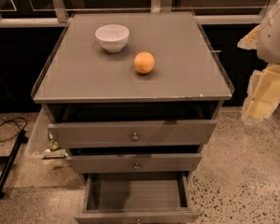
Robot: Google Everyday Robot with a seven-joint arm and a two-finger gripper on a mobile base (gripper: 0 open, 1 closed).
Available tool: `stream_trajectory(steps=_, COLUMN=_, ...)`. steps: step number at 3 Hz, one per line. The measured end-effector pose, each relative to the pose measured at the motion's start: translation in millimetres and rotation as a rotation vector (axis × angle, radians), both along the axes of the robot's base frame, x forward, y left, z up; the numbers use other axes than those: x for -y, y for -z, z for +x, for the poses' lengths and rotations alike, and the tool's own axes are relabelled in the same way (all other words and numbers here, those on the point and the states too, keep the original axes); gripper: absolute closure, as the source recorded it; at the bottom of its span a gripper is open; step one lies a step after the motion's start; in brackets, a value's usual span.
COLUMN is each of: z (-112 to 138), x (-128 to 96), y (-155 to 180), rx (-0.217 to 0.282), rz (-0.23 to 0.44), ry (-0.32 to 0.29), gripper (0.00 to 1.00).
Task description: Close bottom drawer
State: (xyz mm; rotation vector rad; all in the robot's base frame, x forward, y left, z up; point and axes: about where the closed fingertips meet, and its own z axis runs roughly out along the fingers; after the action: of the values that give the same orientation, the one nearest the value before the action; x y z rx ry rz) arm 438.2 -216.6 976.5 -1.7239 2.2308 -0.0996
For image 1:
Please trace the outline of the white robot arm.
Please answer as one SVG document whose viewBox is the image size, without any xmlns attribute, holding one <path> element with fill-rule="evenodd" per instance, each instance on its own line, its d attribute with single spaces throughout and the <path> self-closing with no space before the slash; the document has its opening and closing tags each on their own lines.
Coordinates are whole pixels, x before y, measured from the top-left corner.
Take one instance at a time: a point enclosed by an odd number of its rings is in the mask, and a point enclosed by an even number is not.
<svg viewBox="0 0 280 224">
<path fill-rule="evenodd" d="M 254 49 L 268 65 L 254 70 L 248 83 L 242 109 L 242 121 L 255 125 L 268 119 L 280 105 L 280 0 L 237 44 L 240 49 Z"/>
</svg>

